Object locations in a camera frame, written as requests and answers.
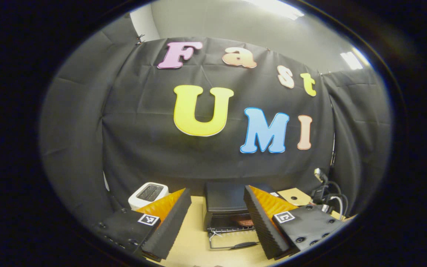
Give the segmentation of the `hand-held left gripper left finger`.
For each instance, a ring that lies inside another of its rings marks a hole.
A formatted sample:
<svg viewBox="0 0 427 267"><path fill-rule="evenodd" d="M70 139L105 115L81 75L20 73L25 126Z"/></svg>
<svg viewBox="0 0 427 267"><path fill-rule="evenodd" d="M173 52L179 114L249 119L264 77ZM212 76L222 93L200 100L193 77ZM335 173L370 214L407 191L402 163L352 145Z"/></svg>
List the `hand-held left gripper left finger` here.
<svg viewBox="0 0 427 267"><path fill-rule="evenodd" d="M135 211L121 209L95 223L102 240L135 258L166 260L191 205L183 188Z"/></svg>

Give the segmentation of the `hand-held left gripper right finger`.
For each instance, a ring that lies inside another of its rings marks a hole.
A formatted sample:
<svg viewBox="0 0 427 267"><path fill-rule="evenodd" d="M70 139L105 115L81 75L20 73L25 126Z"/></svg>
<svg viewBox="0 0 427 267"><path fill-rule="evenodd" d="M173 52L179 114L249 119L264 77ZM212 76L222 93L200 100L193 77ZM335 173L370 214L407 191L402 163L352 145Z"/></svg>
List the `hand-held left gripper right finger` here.
<svg viewBox="0 0 427 267"><path fill-rule="evenodd" d="M267 259L307 250L345 225L318 205L298 207L251 185L244 187L244 202Z"/></svg>

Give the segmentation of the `black electric oven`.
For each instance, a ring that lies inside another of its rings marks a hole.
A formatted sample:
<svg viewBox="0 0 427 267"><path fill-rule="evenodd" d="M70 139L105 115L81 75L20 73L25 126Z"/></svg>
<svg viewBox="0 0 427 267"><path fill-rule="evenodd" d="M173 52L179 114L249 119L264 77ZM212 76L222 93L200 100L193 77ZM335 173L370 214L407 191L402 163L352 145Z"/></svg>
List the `black electric oven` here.
<svg viewBox="0 0 427 267"><path fill-rule="evenodd" d="M239 226L235 216L250 217L244 203L245 184L208 182L205 185L203 229L211 250L237 250L259 244L256 228Z"/></svg>

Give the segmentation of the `white toaster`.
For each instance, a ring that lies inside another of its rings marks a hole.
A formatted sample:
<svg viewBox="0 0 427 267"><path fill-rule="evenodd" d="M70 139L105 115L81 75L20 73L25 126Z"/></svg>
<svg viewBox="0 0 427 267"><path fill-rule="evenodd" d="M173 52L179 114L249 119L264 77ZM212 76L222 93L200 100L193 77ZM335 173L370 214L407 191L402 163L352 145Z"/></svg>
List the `white toaster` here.
<svg viewBox="0 0 427 267"><path fill-rule="evenodd" d="M138 188L128 199L132 211L147 206L168 195L168 186L155 182L147 182Z"/></svg>

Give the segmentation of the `black backdrop cloth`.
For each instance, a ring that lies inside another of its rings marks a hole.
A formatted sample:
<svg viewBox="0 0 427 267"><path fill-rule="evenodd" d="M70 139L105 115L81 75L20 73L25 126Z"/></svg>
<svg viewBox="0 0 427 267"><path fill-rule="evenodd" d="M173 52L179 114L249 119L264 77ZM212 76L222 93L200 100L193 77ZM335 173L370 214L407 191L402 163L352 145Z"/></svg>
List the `black backdrop cloth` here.
<svg viewBox="0 0 427 267"><path fill-rule="evenodd" d="M85 224L153 181L203 195L209 181L307 192L313 170L362 212L384 177L393 114L370 69L319 74L266 47L209 37L136 44L131 20L98 30L52 80L40 151Z"/></svg>

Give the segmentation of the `ceiling light panel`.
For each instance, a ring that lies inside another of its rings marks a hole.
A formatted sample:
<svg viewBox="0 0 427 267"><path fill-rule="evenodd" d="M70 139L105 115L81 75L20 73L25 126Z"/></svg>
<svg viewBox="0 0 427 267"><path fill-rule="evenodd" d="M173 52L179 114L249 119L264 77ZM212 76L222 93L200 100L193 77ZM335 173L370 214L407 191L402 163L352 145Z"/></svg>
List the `ceiling light panel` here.
<svg viewBox="0 0 427 267"><path fill-rule="evenodd" d="M346 64L351 68L351 70L363 69L362 64L359 62L353 52L349 51L346 53L341 53L340 55Z"/></svg>
<svg viewBox="0 0 427 267"><path fill-rule="evenodd" d="M303 17L305 14L298 10L296 7L289 5L286 2L279 0L242 0L252 3L256 6L261 7L263 10L267 10L274 14L287 17L290 20L296 20L299 17Z"/></svg>

